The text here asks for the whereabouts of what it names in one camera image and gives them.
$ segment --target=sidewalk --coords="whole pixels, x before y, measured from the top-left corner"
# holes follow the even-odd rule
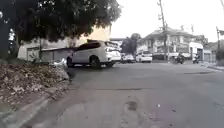
[[[207,62],[204,62],[204,63],[201,63],[201,66],[204,66],[204,67],[207,67],[207,68],[210,68],[210,69],[219,70],[219,71],[224,71],[224,67],[217,66],[216,63],[207,63]]]

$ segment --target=car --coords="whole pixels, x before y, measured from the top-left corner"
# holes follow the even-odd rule
[[[76,64],[81,64],[83,66],[90,65],[93,68],[101,68],[102,65],[113,67],[120,60],[120,52],[110,46],[110,42],[91,41],[70,51],[67,57],[67,66],[73,67]]]
[[[150,53],[149,51],[139,52],[136,55],[136,61],[140,62],[140,63],[144,63],[144,62],[151,63],[152,62],[152,53]]]
[[[134,63],[135,58],[131,54],[124,54],[121,59],[122,63]]]

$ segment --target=motorcycle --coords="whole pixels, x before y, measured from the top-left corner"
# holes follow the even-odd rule
[[[183,63],[184,63],[184,57],[177,56],[177,57],[175,58],[175,62],[176,62],[177,64],[178,64],[178,63],[183,64]]]
[[[199,57],[195,57],[193,60],[193,64],[198,64],[199,63]]]

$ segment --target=street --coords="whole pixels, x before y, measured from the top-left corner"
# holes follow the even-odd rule
[[[74,69],[70,91],[33,128],[223,128],[224,74],[200,65]]]

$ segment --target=tree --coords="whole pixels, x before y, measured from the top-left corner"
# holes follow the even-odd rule
[[[202,44],[203,46],[206,46],[206,45],[208,44],[208,38],[205,38],[204,35],[196,36],[196,41],[201,42],[201,44]]]
[[[1,0],[3,19],[21,40],[88,35],[96,27],[116,21],[121,7],[116,0]]]
[[[140,34],[133,33],[131,38],[126,38],[121,45],[121,52],[134,55],[137,50],[137,41],[141,39]]]

